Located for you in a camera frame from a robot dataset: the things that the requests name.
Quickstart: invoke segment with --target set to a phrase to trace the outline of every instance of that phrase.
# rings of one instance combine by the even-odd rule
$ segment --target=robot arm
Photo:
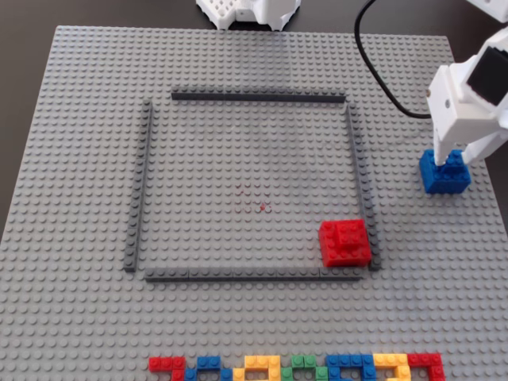
[[[502,5],[497,0],[490,4],[495,3]],[[468,144],[462,157],[465,164],[472,164],[508,140],[508,28],[488,39],[467,62],[441,66],[427,102],[436,165],[445,164],[455,143]]]
[[[196,0],[217,29],[227,29],[234,21],[257,22],[271,30],[282,30],[301,0]]]
[[[483,12],[488,13],[497,21],[508,21],[508,2],[506,0],[468,0],[480,8]]]

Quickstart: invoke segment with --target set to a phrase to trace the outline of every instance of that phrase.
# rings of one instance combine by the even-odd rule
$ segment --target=red lego brick
[[[429,368],[429,381],[437,381],[445,377],[445,370],[442,366],[434,366]]]
[[[428,368],[432,366],[441,366],[443,361],[439,353],[409,353],[407,363],[414,368]]]
[[[185,371],[183,369],[173,369],[173,372],[171,373],[171,381],[183,381],[183,375]]]
[[[409,353],[407,363],[410,368],[427,368],[429,381],[446,381],[443,361],[439,353]]]
[[[185,369],[185,357],[173,357],[173,369]]]
[[[323,221],[319,243],[326,267],[367,266],[371,261],[364,220]]]
[[[160,370],[161,371],[172,371],[173,370],[173,359],[172,359],[172,357],[161,357],[161,359],[160,359]]]
[[[150,357],[148,359],[148,370],[149,371],[162,371],[160,357]]]

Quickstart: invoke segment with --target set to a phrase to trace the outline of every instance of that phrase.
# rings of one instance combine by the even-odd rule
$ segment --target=black cable
[[[400,104],[400,102],[397,100],[397,98],[391,93],[390,89],[388,89],[386,83],[381,79],[378,72],[372,65],[371,61],[367,57],[367,53],[365,53],[364,46],[362,45],[362,40],[360,39],[360,23],[362,21],[362,17],[364,16],[365,12],[371,7],[372,4],[374,4],[375,0],[368,0],[365,5],[362,7],[360,12],[358,13],[358,16],[356,16],[355,20],[355,40],[356,45],[358,46],[358,50],[360,51],[360,54],[362,58],[364,59],[365,64],[367,65],[368,69],[371,71],[372,75],[374,75],[374,78],[376,81],[378,81],[379,85],[383,89],[384,93],[387,95],[387,97],[392,101],[392,103],[397,107],[402,113],[407,115],[408,117],[415,117],[417,119],[430,119],[430,114],[416,114],[412,111],[409,111],[406,107]]]

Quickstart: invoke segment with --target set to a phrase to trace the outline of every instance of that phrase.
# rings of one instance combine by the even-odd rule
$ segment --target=blue lego piece
[[[374,366],[374,356],[373,355],[362,355],[362,364],[365,367],[368,365]]]
[[[340,368],[328,368],[328,381],[342,381]]]
[[[459,149],[454,149],[440,167],[434,163],[434,150],[425,150],[420,159],[420,172],[425,192],[430,194],[462,193],[471,184],[468,166]]]
[[[350,368],[351,367],[351,356],[350,355],[339,355],[339,367]]]
[[[199,371],[218,371],[221,369],[220,356],[202,356],[198,357]]]
[[[196,369],[186,369],[184,381],[197,381],[198,380],[198,371]]]
[[[339,366],[339,356],[328,355],[325,358],[325,363],[328,368],[337,368]]]
[[[233,381],[233,369],[221,369],[221,381]]]
[[[362,355],[351,355],[349,357],[351,361],[351,368],[361,368],[362,367]]]
[[[374,365],[363,366],[361,369],[362,381],[368,381],[375,379],[375,367]]]

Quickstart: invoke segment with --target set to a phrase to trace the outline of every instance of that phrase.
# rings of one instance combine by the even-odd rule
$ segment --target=dark table surface
[[[364,0],[302,0],[284,30],[352,33]],[[26,137],[57,25],[215,29],[195,0],[0,1],[0,231],[6,222]],[[457,62],[476,54],[503,27],[466,0],[378,0],[362,32],[447,36]],[[270,30],[256,24],[231,29]],[[508,144],[487,159],[508,223]]]

